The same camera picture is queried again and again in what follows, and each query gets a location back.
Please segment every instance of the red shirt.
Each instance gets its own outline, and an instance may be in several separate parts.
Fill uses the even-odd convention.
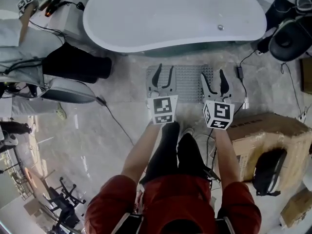
[[[125,213],[132,213],[137,187],[130,178],[117,175],[101,188],[88,206],[85,227],[88,234],[110,234]],[[210,206],[208,181],[190,175],[162,176],[145,185],[143,215],[139,233],[159,234],[176,219],[195,222],[206,234],[218,233],[215,213]],[[261,214],[248,187],[235,182],[222,196],[221,210],[235,234],[257,234]]]

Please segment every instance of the gray pegboard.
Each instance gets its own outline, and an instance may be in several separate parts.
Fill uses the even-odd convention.
[[[146,78],[152,71],[155,71],[159,65],[147,68]],[[169,71],[172,65],[163,65],[158,80],[158,86],[168,84]],[[185,103],[202,103],[202,86],[200,74],[204,73],[211,84],[214,74],[208,65],[174,65],[176,73],[176,91],[179,95],[178,101]]]

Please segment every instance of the white bathtub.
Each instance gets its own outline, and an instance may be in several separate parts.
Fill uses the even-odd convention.
[[[83,25],[99,46],[123,53],[252,41],[266,30],[256,0],[89,0]]]

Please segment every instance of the marble floor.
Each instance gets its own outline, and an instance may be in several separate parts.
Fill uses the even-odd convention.
[[[234,89],[232,100],[235,108],[238,108],[244,100],[244,90],[236,78],[234,68],[251,52],[250,45],[246,44],[226,50],[171,58],[118,56],[112,76],[107,80],[99,80],[90,87],[97,96],[106,99],[116,119],[135,142],[149,121],[145,104],[145,77],[150,65],[208,64],[215,73],[222,68],[231,80]],[[300,91],[298,62],[289,62],[288,66],[303,111],[305,106],[312,103],[312,96]],[[282,74],[280,63],[270,54],[253,54],[244,61],[242,67],[248,98],[244,109],[236,117],[262,112],[275,112],[290,117],[300,115],[287,67],[284,67]],[[77,184],[79,192],[88,203],[110,177],[120,173],[132,145],[108,110],[96,102],[86,105],[63,104],[63,107],[67,113],[65,121],[53,114],[37,117],[35,136],[39,143],[40,158],[46,161],[48,171],[56,170],[47,179],[49,185],[58,186],[58,178],[63,176]],[[201,104],[179,103],[177,118],[183,127],[192,126],[197,133],[208,133]],[[306,124],[312,127],[311,112],[308,113]],[[205,141],[206,138],[198,140],[203,158],[206,158]],[[20,155],[26,157],[27,149],[20,150]],[[26,165],[31,166],[32,162],[32,159],[25,158]],[[264,234],[278,225],[279,213],[296,190],[297,187],[278,197],[265,198],[256,197],[252,190],[263,217],[260,233]],[[221,204],[221,190],[216,189],[212,194],[216,198],[217,211]]]

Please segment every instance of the person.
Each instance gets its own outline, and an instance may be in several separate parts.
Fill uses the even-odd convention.
[[[259,232],[261,213],[248,187],[239,182],[239,164],[227,132],[214,130],[223,192],[219,220],[215,220],[210,182],[193,131],[183,134],[177,146],[179,128],[177,122],[162,128],[160,144],[149,162],[160,125],[147,126],[128,154],[121,174],[109,179],[90,202],[85,216],[87,234]],[[142,215],[129,215],[146,166],[141,180]],[[134,224],[128,219],[141,222]]]
[[[44,31],[28,28],[29,19],[35,9],[29,4],[19,19],[0,19],[0,71],[4,72],[16,62],[46,57],[61,47],[57,36]],[[10,95],[0,99],[0,117],[33,116],[56,113],[61,119],[66,113],[61,105],[41,98],[28,100]]]

